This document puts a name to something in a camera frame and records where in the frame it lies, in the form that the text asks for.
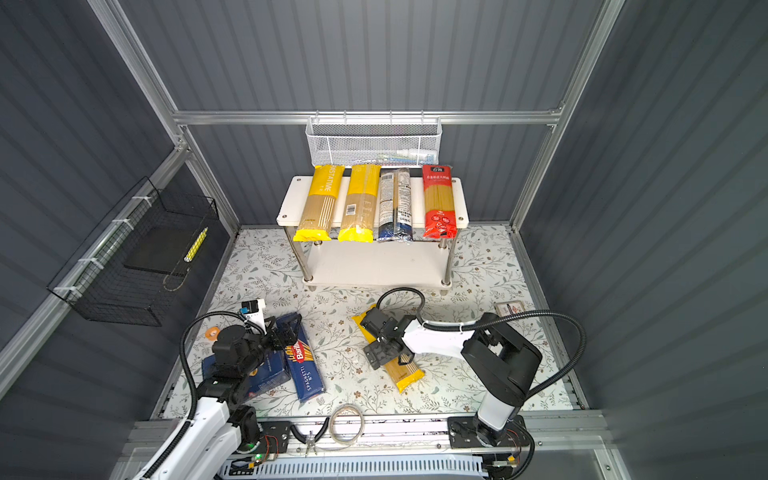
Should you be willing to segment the black pliers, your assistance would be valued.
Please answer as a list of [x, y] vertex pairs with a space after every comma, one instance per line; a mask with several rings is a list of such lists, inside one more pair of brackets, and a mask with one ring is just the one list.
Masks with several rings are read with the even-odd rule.
[[301, 444], [299, 452], [307, 457], [310, 453], [317, 453], [318, 442], [329, 436], [330, 417], [327, 416], [321, 424], [312, 425], [311, 430], [303, 432], [299, 425], [292, 423], [290, 432], [294, 439]]

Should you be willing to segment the orange tape roll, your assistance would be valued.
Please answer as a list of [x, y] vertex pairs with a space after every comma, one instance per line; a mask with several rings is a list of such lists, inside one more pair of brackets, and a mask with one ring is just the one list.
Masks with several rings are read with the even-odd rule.
[[205, 337], [212, 342], [215, 342], [217, 340], [217, 337], [220, 333], [219, 327], [211, 327], [205, 332]]

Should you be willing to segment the red spaghetti bag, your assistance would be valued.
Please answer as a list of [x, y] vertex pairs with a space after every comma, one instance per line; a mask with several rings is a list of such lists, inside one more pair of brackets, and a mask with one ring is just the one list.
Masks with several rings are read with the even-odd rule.
[[422, 167], [426, 238], [452, 239], [457, 235], [452, 180], [449, 166]]

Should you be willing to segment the clear blue spaghetti bag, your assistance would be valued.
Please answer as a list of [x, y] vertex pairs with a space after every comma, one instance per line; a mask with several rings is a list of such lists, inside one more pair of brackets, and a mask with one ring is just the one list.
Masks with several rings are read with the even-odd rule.
[[411, 177], [401, 168], [383, 173], [379, 180], [378, 242], [413, 240]]

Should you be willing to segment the white two-tier shelf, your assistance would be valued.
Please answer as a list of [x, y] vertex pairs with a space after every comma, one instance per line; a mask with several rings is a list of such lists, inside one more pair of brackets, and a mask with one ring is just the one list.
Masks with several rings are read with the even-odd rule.
[[298, 263], [305, 285], [392, 288], [409, 286], [447, 291], [452, 286], [452, 270], [457, 237], [424, 240], [416, 235], [412, 242], [373, 243], [295, 242], [310, 190], [310, 176], [292, 178], [277, 215]]

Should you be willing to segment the blue Barilla pasta box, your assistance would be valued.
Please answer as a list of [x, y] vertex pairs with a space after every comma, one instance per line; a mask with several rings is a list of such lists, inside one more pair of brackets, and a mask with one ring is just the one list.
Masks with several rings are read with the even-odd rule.
[[265, 361], [248, 377], [249, 398], [255, 398], [288, 382], [291, 379], [287, 360], [282, 352], [271, 352]]

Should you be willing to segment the yellow Pastatime bag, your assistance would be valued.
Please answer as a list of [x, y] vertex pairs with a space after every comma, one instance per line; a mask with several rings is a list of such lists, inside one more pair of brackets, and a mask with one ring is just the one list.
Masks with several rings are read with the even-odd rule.
[[331, 221], [345, 168], [323, 165], [314, 170], [294, 242], [329, 241]]
[[[365, 314], [362, 313], [360, 315], [353, 316], [352, 319], [358, 326], [366, 341], [371, 344], [375, 341], [375, 337], [362, 326], [362, 320], [364, 316]], [[408, 365], [400, 365], [398, 359], [393, 359], [384, 364], [383, 368], [386, 370], [388, 376], [396, 385], [400, 394], [403, 394], [408, 386], [416, 383], [424, 377], [424, 372], [416, 365], [415, 362], [411, 362]]]
[[344, 215], [338, 234], [340, 242], [372, 243], [381, 167], [355, 165], [345, 199]]

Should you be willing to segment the small framed card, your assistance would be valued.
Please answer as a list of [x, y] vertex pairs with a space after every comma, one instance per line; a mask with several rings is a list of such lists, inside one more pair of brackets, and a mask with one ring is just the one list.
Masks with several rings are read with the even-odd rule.
[[513, 300], [495, 304], [495, 312], [499, 317], [517, 315], [526, 311], [526, 305], [521, 300]]

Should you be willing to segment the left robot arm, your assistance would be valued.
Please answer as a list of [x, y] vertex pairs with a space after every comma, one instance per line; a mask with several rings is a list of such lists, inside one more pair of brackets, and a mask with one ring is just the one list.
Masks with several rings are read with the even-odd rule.
[[[186, 353], [193, 327], [215, 316], [238, 321], [220, 331], [214, 343], [213, 373], [196, 383]], [[179, 342], [179, 357], [190, 387], [191, 406], [186, 417], [153, 457], [135, 475], [137, 479], [214, 479], [232, 455], [250, 463], [264, 463], [287, 451], [287, 422], [262, 425], [255, 408], [246, 403], [250, 374], [270, 352], [284, 353], [296, 343], [302, 323], [298, 313], [284, 322], [270, 317], [264, 325], [244, 313], [211, 311], [195, 318]]]

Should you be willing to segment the blue Barilla spaghetti box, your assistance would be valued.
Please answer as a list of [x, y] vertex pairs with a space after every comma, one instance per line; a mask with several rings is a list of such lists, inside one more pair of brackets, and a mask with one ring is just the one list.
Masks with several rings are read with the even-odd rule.
[[298, 401], [304, 404], [324, 393], [325, 385], [302, 322], [298, 341], [284, 352]]

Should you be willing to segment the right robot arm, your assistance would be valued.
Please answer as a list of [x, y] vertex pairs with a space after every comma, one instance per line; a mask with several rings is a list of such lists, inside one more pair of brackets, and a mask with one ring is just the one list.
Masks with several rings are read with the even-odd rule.
[[[399, 319], [382, 309], [388, 296], [409, 292], [417, 295], [419, 305], [413, 315]], [[362, 315], [360, 327], [373, 337], [365, 356], [373, 369], [395, 360], [410, 364], [420, 354], [435, 354], [461, 359], [468, 364], [485, 387], [486, 393], [472, 417], [451, 417], [449, 433], [454, 448], [497, 447], [505, 442], [521, 447], [532, 442], [524, 432], [519, 411], [539, 392], [561, 380], [574, 369], [587, 346], [585, 328], [570, 315], [551, 310], [529, 310], [499, 316], [486, 312], [469, 323], [430, 322], [423, 318], [425, 295], [413, 287], [396, 287], [379, 297], [376, 305]], [[537, 317], [560, 319], [578, 332], [576, 352], [564, 366], [547, 380], [534, 385], [543, 354], [512, 323]]]

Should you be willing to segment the floral table mat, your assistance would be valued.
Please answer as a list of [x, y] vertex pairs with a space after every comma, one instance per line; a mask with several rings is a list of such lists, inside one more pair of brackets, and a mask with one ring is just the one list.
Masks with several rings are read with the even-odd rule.
[[[367, 414], [459, 413], [477, 409], [481, 383], [462, 361], [420, 355], [424, 377], [404, 391], [383, 369], [365, 359], [364, 337], [354, 316], [373, 305], [378, 289], [323, 287], [311, 291], [281, 229], [246, 229], [235, 240], [221, 279], [214, 285], [211, 307], [233, 311], [246, 299], [261, 297], [270, 315], [299, 312], [320, 370], [325, 391], [300, 402], [287, 382], [252, 400], [260, 416], [330, 414], [351, 403]], [[533, 306], [508, 227], [480, 224], [459, 239], [453, 262], [453, 285], [442, 295], [426, 294], [425, 317], [467, 321], [492, 312], [499, 303]]]

